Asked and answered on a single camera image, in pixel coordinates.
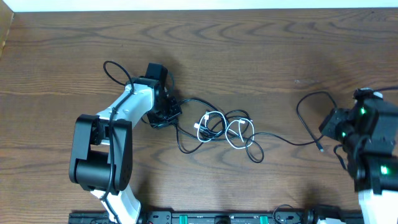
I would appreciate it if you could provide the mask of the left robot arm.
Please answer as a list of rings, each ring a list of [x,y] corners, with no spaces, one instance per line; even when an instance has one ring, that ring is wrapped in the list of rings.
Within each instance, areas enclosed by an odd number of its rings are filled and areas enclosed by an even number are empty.
[[[70,181],[97,197],[113,223],[137,223],[141,212],[129,186],[133,128],[143,116],[154,129],[178,123],[182,110],[165,87],[168,74],[163,65],[150,63],[143,77],[123,83],[122,95],[109,107],[76,119]]]

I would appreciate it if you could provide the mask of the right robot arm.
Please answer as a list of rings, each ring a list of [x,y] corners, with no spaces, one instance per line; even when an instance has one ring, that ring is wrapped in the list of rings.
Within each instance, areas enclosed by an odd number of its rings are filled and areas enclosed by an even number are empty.
[[[319,127],[340,142],[365,223],[397,223],[397,106],[381,90],[354,91],[351,109],[331,110]]]

